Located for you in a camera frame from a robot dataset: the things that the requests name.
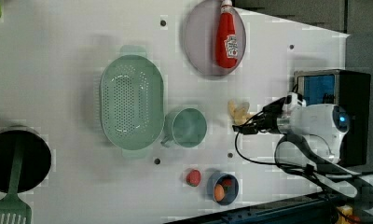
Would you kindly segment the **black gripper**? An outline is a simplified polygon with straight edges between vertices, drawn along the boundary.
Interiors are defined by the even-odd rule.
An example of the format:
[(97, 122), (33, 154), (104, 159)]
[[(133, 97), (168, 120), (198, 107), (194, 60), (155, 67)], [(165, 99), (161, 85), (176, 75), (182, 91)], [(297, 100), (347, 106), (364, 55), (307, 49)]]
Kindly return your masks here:
[(233, 125), (233, 131), (244, 135), (279, 133), (277, 118), (283, 113), (284, 103), (285, 97), (265, 105), (258, 114), (253, 116), (248, 125)]

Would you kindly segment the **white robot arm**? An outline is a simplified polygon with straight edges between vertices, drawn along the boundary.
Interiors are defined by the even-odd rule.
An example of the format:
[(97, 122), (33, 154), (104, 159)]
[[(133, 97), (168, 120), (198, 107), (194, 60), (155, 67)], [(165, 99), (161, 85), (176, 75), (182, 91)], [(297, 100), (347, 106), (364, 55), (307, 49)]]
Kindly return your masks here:
[(350, 130), (349, 117), (339, 105), (306, 105), (299, 94), (290, 93), (232, 126), (238, 135), (270, 133), (276, 144), (272, 165), (300, 175), (326, 190), (338, 191), (360, 209), (373, 213), (373, 172), (356, 173), (341, 167), (340, 151)]

